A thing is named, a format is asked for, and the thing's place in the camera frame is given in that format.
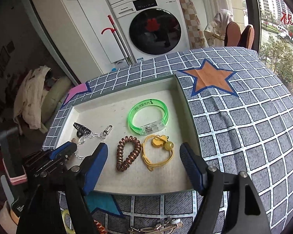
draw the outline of pink star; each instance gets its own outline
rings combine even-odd
[[[66,99],[64,100],[63,106],[66,105],[75,95],[91,92],[89,84],[87,82],[71,88],[68,92]]]

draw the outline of green led wristband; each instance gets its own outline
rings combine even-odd
[[[133,117],[135,116],[135,114],[137,113],[137,111],[139,111],[140,109],[146,107],[146,106],[158,106],[159,108],[161,108],[164,111],[164,117],[158,121],[146,124],[142,127],[136,127],[133,125],[132,121],[133,121]],[[133,131],[135,131],[136,133],[143,135],[143,136],[147,136],[149,134],[161,131],[164,129],[164,127],[166,126],[168,122],[168,109],[167,106],[160,100],[158,99],[146,99],[143,100],[141,102],[139,102],[138,104],[136,104],[129,112],[128,114],[128,124],[131,127],[131,129]]]

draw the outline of orange star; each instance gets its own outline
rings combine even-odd
[[[237,92],[228,81],[237,71],[217,68],[207,59],[204,59],[200,68],[190,68],[179,71],[194,78],[191,96],[197,95],[207,88],[217,88],[234,96],[238,96]]]

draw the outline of silver chain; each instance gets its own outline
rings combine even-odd
[[[78,143],[77,143],[77,150],[75,151],[75,156],[78,158],[78,159],[84,159],[85,156],[81,156],[78,154],[78,146],[83,144],[87,138],[90,138],[90,139],[93,139],[95,137],[101,137],[100,134],[97,134],[97,133],[90,133],[90,134],[87,134],[87,135],[83,135],[82,137],[79,138],[78,140]]]
[[[83,144],[86,141],[87,138],[93,139],[95,137],[101,137],[102,140],[100,142],[103,142],[103,140],[110,133],[112,128],[113,127],[111,125],[109,125],[101,134],[91,132],[90,134],[86,134],[86,135],[83,135],[82,137],[80,137],[78,142],[76,143],[77,144],[77,150],[75,151],[75,156],[78,159],[84,159],[85,156],[81,156],[81,155],[78,154],[78,146]]]

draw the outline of washing machine door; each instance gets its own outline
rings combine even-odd
[[[129,37],[140,51],[160,55],[171,51],[181,38],[176,17],[162,9],[147,9],[134,17]]]

